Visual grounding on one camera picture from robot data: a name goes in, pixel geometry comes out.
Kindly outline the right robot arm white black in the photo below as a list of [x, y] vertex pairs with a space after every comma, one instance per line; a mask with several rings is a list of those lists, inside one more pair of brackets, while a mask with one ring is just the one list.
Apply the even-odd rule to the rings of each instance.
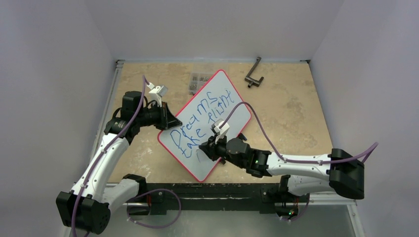
[[212, 161], [229, 162], [253, 177], [280, 176], [277, 194], [284, 201], [320, 192], [348, 199], [365, 197], [365, 165], [342, 149], [315, 156], [278, 155], [251, 148], [240, 138], [216, 140], [213, 136], [199, 149]]

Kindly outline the whiteboard with red frame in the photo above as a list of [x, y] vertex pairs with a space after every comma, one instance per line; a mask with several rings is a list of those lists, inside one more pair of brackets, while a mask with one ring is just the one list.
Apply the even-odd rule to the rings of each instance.
[[197, 181], [206, 180], [217, 161], [199, 151], [199, 145], [213, 136], [211, 126], [219, 119], [228, 119], [228, 139], [242, 132], [251, 120], [251, 112], [245, 105], [233, 109], [242, 100], [226, 72], [217, 71], [177, 113], [182, 125], [160, 132], [159, 143]]

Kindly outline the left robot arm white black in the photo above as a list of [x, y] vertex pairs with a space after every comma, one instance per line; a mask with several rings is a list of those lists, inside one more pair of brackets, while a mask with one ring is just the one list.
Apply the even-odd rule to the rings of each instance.
[[70, 191], [60, 192], [56, 205], [63, 224], [87, 234], [101, 234], [111, 214], [127, 201], [152, 204], [146, 179], [127, 174], [120, 183], [107, 189], [106, 184], [118, 160], [131, 145], [142, 127], [154, 126], [160, 131], [182, 126], [169, 110], [168, 104], [148, 107], [143, 92], [129, 91], [122, 98], [122, 106], [115, 110], [106, 124], [104, 136], [88, 168]]

